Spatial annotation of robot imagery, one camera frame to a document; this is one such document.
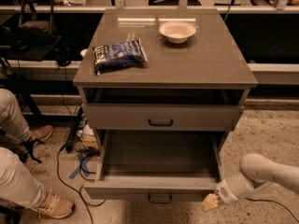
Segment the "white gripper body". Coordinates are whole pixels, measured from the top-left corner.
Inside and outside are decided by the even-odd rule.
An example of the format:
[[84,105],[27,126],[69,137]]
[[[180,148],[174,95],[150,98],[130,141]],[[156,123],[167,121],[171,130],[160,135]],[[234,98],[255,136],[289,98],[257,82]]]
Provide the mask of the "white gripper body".
[[215,194],[220,204],[232,204],[248,196],[253,190],[254,182],[241,171],[236,171],[216,185]]

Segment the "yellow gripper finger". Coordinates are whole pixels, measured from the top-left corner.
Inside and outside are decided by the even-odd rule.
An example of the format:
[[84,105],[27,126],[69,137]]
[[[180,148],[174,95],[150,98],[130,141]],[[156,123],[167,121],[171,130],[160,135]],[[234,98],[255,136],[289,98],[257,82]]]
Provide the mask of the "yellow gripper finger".
[[209,193],[201,202],[201,208],[204,212],[208,212],[219,207],[218,196],[214,193]]

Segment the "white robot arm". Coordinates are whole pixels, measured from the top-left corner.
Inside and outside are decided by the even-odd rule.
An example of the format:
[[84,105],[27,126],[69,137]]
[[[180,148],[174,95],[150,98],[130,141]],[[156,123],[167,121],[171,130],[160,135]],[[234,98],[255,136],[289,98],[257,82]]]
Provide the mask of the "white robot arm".
[[205,197],[201,208],[208,212],[278,186],[299,193],[299,168],[271,161],[260,154],[249,153],[240,160],[239,169],[225,177],[216,185],[214,192]]

